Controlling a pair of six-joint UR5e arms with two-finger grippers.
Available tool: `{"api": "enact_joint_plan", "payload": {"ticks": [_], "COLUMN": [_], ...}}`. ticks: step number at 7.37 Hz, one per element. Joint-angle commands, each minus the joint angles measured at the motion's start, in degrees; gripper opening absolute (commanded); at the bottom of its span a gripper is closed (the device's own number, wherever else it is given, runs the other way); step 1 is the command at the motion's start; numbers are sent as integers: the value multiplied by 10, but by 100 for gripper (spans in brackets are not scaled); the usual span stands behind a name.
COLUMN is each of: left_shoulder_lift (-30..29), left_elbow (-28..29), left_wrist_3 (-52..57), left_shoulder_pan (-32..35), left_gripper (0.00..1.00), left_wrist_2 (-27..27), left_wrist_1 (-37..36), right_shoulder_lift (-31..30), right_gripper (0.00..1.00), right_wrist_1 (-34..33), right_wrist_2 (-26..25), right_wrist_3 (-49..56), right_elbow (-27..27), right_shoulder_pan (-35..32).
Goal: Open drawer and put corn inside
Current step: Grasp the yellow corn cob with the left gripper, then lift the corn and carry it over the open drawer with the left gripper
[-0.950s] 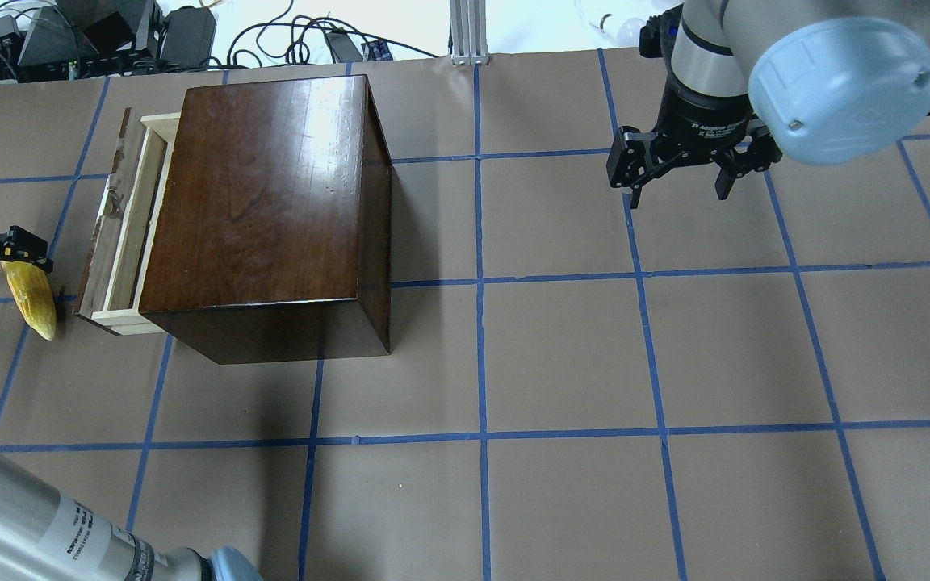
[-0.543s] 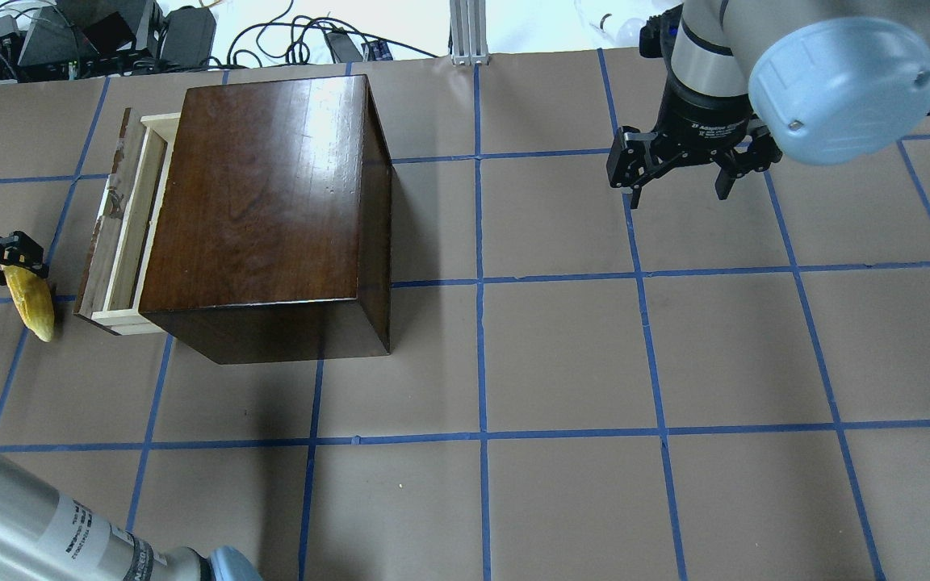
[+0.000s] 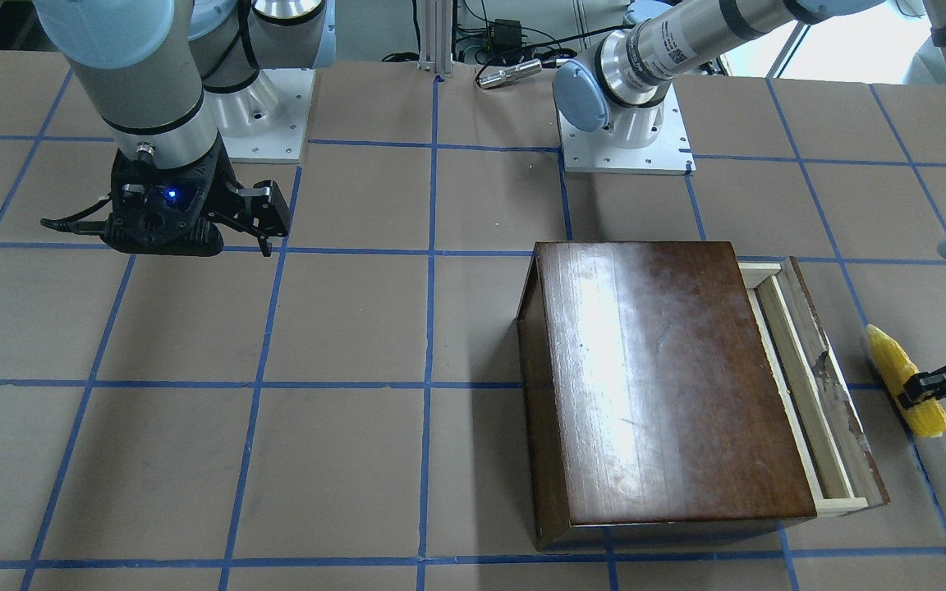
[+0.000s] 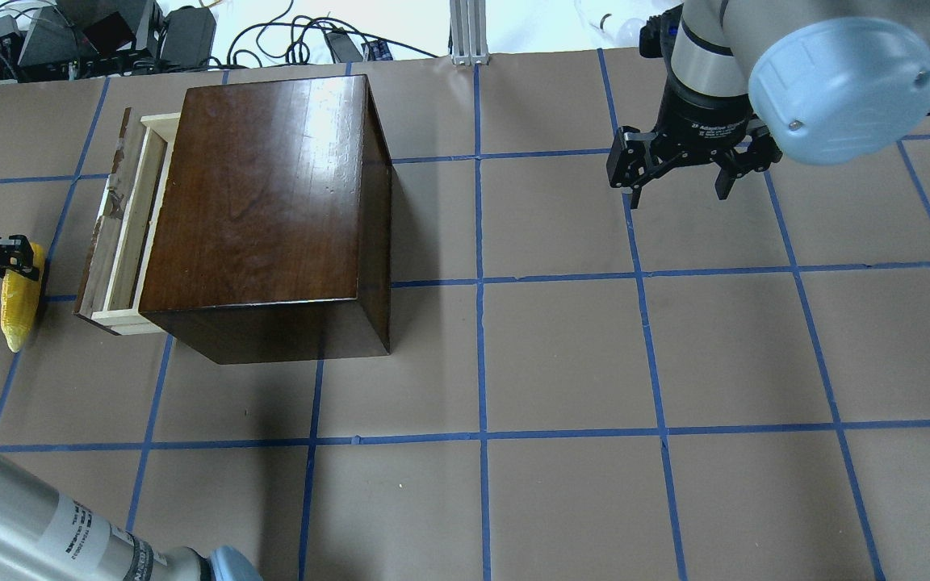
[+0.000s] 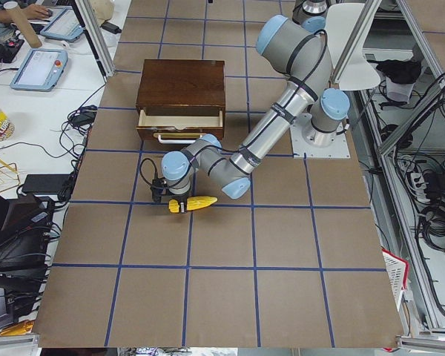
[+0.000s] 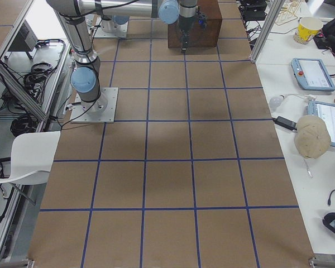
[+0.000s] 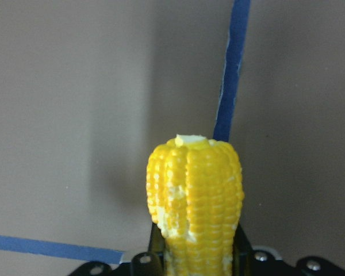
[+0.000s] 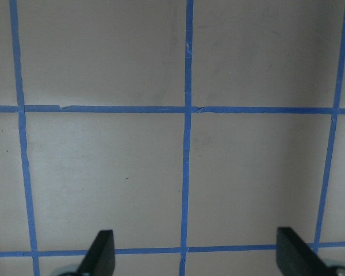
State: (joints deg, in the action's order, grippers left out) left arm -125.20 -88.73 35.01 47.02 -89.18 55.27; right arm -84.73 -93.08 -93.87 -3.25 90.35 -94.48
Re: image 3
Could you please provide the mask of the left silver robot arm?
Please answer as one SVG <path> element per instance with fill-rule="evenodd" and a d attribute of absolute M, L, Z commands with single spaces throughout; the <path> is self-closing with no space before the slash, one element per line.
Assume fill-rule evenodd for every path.
<path fill-rule="evenodd" d="M 590 57 L 568 61 L 553 82 L 564 119 L 600 131 L 618 115 L 665 95 L 676 76 L 788 22 L 819 24 L 866 11 L 871 1 L 683 1 L 661 16 L 612 31 Z M 946 1 L 926 1 L 932 44 L 946 65 Z M 946 366 L 897 381 L 904 409 L 946 399 Z"/>

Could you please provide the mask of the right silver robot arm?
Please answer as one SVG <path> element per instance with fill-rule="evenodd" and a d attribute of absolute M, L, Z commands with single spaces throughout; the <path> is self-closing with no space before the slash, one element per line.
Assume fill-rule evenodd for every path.
<path fill-rule="evenodd" d="M 299 149 L 299 97 L 273 76 L 337 56 L 332 1 L 38 1 L 117 151 L 108 194 L 82 212 L 42 218 L 125 254 L 213 257 L 221 228 L 247 233 L 264 257 L 292 214 L 273 180 L 244 186 L 234 142 L 278 137 Z"/>

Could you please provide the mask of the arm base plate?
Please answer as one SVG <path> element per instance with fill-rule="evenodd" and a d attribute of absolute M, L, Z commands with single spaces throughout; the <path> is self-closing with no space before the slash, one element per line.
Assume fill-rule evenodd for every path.
<path fill-rule="evenodd" d="M 557 123 L 568 172 L 691 175 L 697 169 L 671 85 L 665 86 L 661 103 L 620 109 L 600 130 L 578 130 L 561 112 Z"/>
<path fill-rule="evenodd" d="M 234 163 L 301 163 L 316 74 L 262 70 L 244 89 L 206 91 L 207 106 Z"/>

